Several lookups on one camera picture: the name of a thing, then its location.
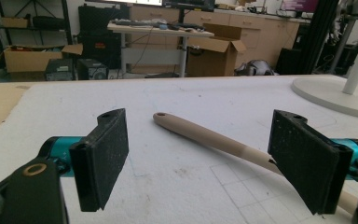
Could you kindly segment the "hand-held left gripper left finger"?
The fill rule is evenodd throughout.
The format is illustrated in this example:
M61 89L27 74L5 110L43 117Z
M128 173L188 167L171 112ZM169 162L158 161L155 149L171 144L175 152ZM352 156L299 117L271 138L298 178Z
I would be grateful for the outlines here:
M59 174L76 181L80 209L95 212L105 208L129 154L126 110L105 112L86 136L53 136L39 156L53 161Z

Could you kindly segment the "black crate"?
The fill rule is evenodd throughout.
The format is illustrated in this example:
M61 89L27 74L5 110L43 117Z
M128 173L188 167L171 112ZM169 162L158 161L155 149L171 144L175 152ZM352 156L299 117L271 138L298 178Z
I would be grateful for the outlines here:
M336 51L337 46L325 44L317 62L316 70L319 72L327 72L334 60ZM340 76L346 75L349 68L354 64L357 54L358 46L347 44L338 59L335 74Z

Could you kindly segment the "white round-based stand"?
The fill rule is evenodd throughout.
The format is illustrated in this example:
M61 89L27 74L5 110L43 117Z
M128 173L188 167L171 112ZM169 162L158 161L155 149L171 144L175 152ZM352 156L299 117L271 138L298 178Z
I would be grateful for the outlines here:
M299 77L291 88L297 95L317 105L358 117L358 56L347 78Z

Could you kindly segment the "black keyboard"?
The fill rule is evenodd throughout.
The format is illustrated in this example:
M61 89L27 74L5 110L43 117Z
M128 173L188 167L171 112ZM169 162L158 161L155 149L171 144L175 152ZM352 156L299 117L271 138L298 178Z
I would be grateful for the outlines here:
M112 23L116 25L125 25L125 26L155 26L155 23L152 22L143 22L143 21L129 21L129 20L113 20Z

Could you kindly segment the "black metal shelf rack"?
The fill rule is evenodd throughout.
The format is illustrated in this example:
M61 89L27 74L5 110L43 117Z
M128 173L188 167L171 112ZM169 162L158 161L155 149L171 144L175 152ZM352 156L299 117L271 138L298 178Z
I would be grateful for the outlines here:
M17 10L12 16L7 16L4 12L2 5L2 0L0 0L0 51L1 56L4 58L4 50L9 46L32 46L31 44L15 44L11 38L11 31L24 32L29 31L33 35L39 35L40 44L36 46L47 46L45 44L43 34L44 33L62 33L64 34L66 43L65 45L72 45L73 38L71 32L71 26L69 22L69 13L66 0L58 0L60 2L60 7L62 8L62 15L56 16L48 7L49 3L52 3L52 0L14 0L15 9ZM52 29L40 29L33 26L33 17L35 16L49 16L55 18L61 18L65 20L65 29L64 30L52 30ZM2 25L1 19L4 17L11 18L24 18L29 21L27 28L8 28Z

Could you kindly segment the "dark monitor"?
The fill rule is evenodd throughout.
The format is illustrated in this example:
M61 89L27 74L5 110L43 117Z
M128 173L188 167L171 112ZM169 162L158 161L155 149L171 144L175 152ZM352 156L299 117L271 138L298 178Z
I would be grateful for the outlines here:
M163 7L214 11L215 0L162 0Z

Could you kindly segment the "black computer tower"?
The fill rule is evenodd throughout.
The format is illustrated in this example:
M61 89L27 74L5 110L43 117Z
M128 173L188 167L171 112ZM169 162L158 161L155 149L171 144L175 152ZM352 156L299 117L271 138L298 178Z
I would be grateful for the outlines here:
M108 67L94 59L78 59L76 70L79 80L107 79L109 74Z
M47 81L73 80L74 67L71 59L50 59L45 70Z

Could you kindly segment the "black bag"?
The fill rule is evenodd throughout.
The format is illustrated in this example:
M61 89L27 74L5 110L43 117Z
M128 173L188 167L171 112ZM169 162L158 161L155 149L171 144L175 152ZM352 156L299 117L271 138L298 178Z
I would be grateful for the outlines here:
M65 20L49 16L35 16L33 26L40 29L64 30Z

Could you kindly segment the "beige long-handled utensil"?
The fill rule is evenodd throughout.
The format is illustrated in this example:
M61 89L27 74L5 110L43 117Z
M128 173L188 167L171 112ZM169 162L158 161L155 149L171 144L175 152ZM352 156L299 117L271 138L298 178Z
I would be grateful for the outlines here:
M216 133L212 130L199 126L194 122L168 113L158 112L153 115L153 120L157 125L167 130L178 133L207 147L213 147L230 155L249 161L283 176L268 152L263 152L246 146L245 144L230 139L220 133ZM358 199L355 196L349 194L343 189L341 190L337 207L341 207L348 213L354 214L357 204Z

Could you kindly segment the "white standing desk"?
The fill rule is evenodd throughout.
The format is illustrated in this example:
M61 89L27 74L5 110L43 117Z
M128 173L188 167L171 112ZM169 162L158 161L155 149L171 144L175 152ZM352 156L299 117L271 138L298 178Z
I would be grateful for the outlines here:
M179 77L185 76L186 70L186 55L187 55L187 41L190 37L209 38L213 33L207 31L187 31L187 30L162 30L159 28L149 26L126 26L109 23L107 29L113 33L120 34L120 48L121 48L121 71L122 74L127 73L128 64L178 64ZM152 35L181 37L182 44L179 49L150 49L144 46L142 49L131 48L126 43L126 35Z

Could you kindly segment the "small cardboard box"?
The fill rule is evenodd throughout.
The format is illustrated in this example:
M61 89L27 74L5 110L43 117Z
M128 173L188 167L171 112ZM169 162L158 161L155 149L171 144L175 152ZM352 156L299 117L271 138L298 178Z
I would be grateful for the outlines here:
M4 17L1 19L2 25L8 28L27 28L29 21L24 18Z

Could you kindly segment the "wide open cardboard box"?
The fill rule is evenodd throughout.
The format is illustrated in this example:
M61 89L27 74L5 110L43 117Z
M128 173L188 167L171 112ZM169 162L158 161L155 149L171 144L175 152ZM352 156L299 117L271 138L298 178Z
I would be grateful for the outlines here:
M65 54L81 55L82 44L65 46L9 46L4 50L9 73L43 72L50 59L62 59Z

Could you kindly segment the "black ribbed column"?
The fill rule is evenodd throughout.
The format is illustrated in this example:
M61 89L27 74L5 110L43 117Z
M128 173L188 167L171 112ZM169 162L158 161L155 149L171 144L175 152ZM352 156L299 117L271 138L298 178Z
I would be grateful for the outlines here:
M336 16L338 2L339 0L318 0L297 65L297 72L300 75L312 73L324 46L329 27Z

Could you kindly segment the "grey and black backpack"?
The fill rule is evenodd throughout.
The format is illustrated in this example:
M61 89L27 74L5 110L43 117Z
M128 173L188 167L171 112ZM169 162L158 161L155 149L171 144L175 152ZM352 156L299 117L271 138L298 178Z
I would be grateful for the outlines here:
M251 60L234 70L235 76L275 76L275 72L264 60Z

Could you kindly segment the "white foam table mat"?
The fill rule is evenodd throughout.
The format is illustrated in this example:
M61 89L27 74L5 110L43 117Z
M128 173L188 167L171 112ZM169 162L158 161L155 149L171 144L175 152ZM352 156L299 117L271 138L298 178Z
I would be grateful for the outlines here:
M292 186L250 162L159 127L165 112L266 150L272 114L305 117L332 138L358 138L358 118L295 94L290 77L173 78L0 84L0 181L34 158L51 136L89 133L97 117L122 108L130 153L102 211L80 210L75 181L62 188L71 224L351 224L351 216L310 213Z

